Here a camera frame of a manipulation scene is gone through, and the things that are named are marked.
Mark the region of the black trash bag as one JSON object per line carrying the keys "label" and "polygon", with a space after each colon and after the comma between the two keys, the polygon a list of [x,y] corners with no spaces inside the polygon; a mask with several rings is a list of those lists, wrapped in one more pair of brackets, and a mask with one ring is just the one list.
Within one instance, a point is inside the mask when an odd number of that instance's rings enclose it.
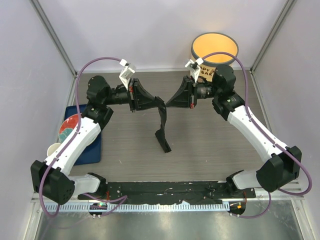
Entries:
{"label": "black trash bag", "polygon": [[155,103],[157,104],[158,113],[160,116],[160,128],[155,132],[155,137],[158,140],[162,150],[165,153],[172,151],[168,141],[166,140],[165,125],[167,122],[167,108],[165,102],[158,96],[155,97]]}

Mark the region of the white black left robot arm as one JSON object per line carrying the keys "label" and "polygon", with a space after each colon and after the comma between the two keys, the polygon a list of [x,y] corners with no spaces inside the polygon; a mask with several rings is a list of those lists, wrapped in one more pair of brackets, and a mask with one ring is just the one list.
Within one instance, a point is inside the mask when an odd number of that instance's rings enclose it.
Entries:
{"label": "white black left robot arm", "polygon": [[95,173],[74,177],[69,174],[85,148],[110,121],[114,113],[111,105],[128,104],[132,111],[158,108],[161,124],[155,135],[160,144],[165,142],[165,103],[148,93],[139,79],[131,78],[128,87],[121,84],[111,88],[102,76],[96,75],[88,82],[86,97],[86,108],[67,139],[44,161],[36,160],[30,168],[33,188],[40,198],[46,197],[59,205],[64,205],[74,195],[90,194],[97,200],[106,195],[105,178]]}

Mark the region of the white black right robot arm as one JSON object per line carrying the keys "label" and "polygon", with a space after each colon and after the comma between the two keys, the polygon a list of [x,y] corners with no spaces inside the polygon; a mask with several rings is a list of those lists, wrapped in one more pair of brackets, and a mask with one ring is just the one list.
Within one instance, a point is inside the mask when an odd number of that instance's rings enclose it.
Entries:
{"label": "white black right robot arm", "polygon": [[195,82],[191,76],[184,76],[166,106],[191,109],[198,100],[210,98],[214,110],[243,134],[263,162],[256,171],[240,170],[230,175],[226,179],[226,193],[236,198],[251,187],[272,193],[299,176],[302,152],[297,146],[288,147],[278,140],[258,121],[235,92],[235,82],[234,70],[226,64],[218,65],[211,81],[202,77],[201,82]]}

